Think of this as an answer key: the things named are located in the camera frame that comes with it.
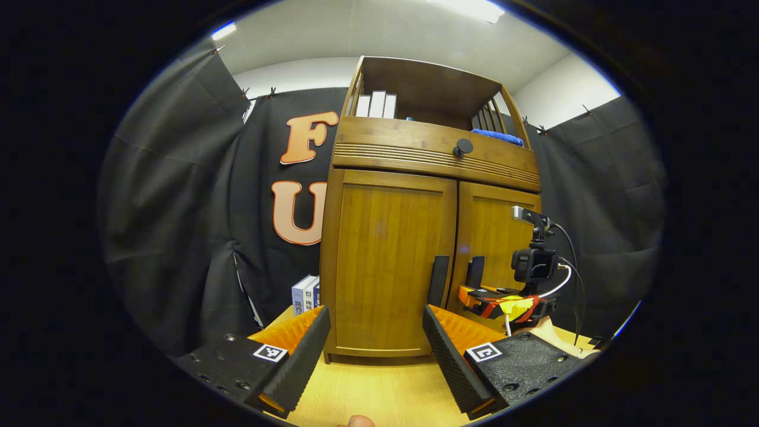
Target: book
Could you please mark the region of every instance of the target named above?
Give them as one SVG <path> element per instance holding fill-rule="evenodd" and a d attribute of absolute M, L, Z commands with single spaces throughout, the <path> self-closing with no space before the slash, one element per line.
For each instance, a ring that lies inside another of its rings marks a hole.
<path fill-rule="evenodd" d="M 383 110 L 382 117 L 385 119 L 394 119 L 395 118 L 395 112 L 397 111 L 395 107 L 395 101 L 398 98 L 398 95 L 395 93 L 388 93 L 385 95 L 385 109 Z"/>
<path fill-rule="evenodd" d="M 310 285 L 311 282 L 314 281 L 314 279 L 316 279 L 315 276 L 308 275 L 308 276 L 304 277 L 303 279 L 301 279 L 300 282 L 298 282 L 295 285 L 293 285 L 293 287 L 291 288 L 291 290 L 292 290 L 292 311 L 293 311 L 293 313 L 296 316 L 297 315 L 302 315 L 303 313 L 305 313 L 305 310 L 304 310 L 303 289 L 306 286 Z"/>
<path fill-rule="evenodd" d="M 356 106 L 356 117 L 369 117 L 369 103 L 372 97 L 369 95 L 360 95 L 358 105 Z"/>
<path fill-rule="evenodd" d="M 303 313 L 313 310 L 315 298 L 313 297 L 313 288 L 319 284 L 319 278 L 314 278 L 311 282 L 303 288 Z"/>
<path fill-rule="evenodd" d="M 369 104 L 369 117 L 382 117 L 385 109 L 385 91 L 375 90 L 372 92 L 372 102 Z"/>

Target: camera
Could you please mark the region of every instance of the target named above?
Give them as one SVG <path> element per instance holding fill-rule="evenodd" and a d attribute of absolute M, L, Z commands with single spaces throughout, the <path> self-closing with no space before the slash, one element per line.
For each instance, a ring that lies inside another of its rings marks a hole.
<path fill-rule="evenodd" d="M 550 280 L 556 266 L 556 251 L 529 248 L 514 251 L 512 269 L 514 280 L 522 283 L 539 283 Z"/>

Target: cabinet shelf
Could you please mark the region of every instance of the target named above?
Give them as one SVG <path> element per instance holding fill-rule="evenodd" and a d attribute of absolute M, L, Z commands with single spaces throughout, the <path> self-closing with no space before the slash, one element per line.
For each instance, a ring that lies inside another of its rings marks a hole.
<path fill-rule="evenodd" d="M 345 98 L 342 115 L 355 116 L 359 95 L 375 90 L 397 93 L 398 119 L 470 131 L 478 127 L 505 133 L 503 118 L 495 101 L 500 93 L 515 124 L 516 136 L 530 148 L 509 93 L 497 81 L 457 68 L 410 59 L 362 56 Z"/>

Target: wooden table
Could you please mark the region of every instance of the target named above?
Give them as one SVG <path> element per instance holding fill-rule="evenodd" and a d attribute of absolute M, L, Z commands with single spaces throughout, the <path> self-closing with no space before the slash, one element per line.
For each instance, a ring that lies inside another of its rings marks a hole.
<path fill-rule="evenodd" d="M 292 307 L 285 310 L 268 327 L 293 317 Z M 593 346 L 580 336 L 578 347 L 571 343 L 575 335 L 555 327 L 544 318 L 531 330 L 573 356 L 584 357 Z M 332 355 L 332 363 L 320 357 L 298 408 L 287 422 L 314 427 L 348 424 L 353 415 L 367 416 L 376 427 L 434 425 L 440 427 L 468 424 L 469 418 L 458 411 L 433 356 L 368 358 Z"/>

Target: wooden cabinet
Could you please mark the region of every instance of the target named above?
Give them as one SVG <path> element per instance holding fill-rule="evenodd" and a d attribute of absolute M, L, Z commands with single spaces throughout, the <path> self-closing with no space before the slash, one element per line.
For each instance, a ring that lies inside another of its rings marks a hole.
<path fill-rule="evenodd" d="M 355 117 L 358 96 L 372 90 L 397 93 L 398 117 L 414 121 Z M 475 122 L 503 131 L 498 94 L 524 147 L 471 132 Z M 461 313 L 458 287 L 473 256 L 486 257 L 483 284 L 521 288 L 511 256 L 527 247 L 531 228 L 512 220 L 510 208 L 540 210 L 540 177 L 520 118 L 505 88 L 485 77 L 361 57 L 327 180 L 320 265 L 332 322 L 327 355 L 429 354 L 421 316 L 437 255 L 449 257 L 442 306 L 450 311 Z M 474 149 L 459 157 L 453 148 L 462 138 Z M 498 321 L 476 320 L 500 331 Z"/>
<path fill-rule="evenodd" d="M 328 350 L 429 354 L 422 311 L 435 255 L 453 257 L 456 181 L 334 169 L 327 188 L 323 253 L 336 254 L 321 272 L 322 303 L 334 307 Z"/>

